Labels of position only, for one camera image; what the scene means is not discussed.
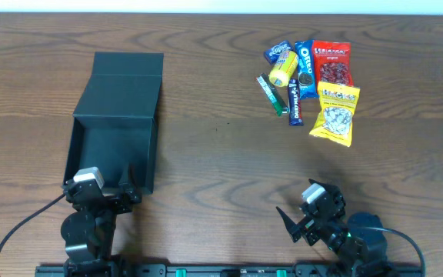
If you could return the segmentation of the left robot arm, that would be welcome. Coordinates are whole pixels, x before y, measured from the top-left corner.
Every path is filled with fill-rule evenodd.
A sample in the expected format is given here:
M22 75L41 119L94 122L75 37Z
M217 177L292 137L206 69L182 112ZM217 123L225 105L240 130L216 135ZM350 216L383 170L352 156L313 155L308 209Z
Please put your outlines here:
M80 169L63 185L66 201L75 212L61 226L68 260L65 276L126 276L127 262L112 254L118 215L142 201L131 165L124 168L118 187L103 191L105 180L97 167Z

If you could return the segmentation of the yellow Hacks candy bag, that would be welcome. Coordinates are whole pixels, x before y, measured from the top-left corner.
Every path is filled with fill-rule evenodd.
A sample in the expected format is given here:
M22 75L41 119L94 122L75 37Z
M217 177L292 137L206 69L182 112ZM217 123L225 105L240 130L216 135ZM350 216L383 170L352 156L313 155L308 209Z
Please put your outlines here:
M318 83L320 112L309 135L351 146L353 116L360 88L330 82Z

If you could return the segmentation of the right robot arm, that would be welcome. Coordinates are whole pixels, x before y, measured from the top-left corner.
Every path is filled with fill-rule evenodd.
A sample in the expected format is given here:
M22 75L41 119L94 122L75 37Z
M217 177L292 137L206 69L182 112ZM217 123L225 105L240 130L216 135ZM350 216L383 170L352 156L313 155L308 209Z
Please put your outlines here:
M329 276L398 276L388 261L387 241L380 233L373 234L367 226L343 221L346 202L336 185L310 179L303 191L299 209L304 217L294 222L277 208L293 242L304 239L313 246L323 242L337 255L338 262L328 270Z

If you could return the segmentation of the black cardboard box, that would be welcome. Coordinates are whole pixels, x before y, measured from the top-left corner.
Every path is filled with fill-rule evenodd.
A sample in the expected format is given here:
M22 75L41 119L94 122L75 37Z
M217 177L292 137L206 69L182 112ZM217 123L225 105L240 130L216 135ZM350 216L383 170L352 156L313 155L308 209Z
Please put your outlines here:
M91 76L72 113L65 180L96 167L105 187L112 189L131 166L136 185L145 194L153 192L163 60L162 53L95 53Z

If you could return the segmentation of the red dried fruit bag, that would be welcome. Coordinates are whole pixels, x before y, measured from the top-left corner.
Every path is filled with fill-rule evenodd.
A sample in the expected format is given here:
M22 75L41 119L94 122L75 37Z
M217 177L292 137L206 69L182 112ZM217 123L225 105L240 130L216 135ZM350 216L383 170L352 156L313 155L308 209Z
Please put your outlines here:
M312 54L316 82L330 82L353 86L349 42L326 42L314 40Z

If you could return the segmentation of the blue Oreo cookie pack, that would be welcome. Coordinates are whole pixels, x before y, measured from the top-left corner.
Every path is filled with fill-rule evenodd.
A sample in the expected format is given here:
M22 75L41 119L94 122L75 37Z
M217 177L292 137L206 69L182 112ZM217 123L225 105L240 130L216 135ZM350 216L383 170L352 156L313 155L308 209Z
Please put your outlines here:
M312 54L313 40L295 43L298 55L298 86L300 99L317 98L314 58Z

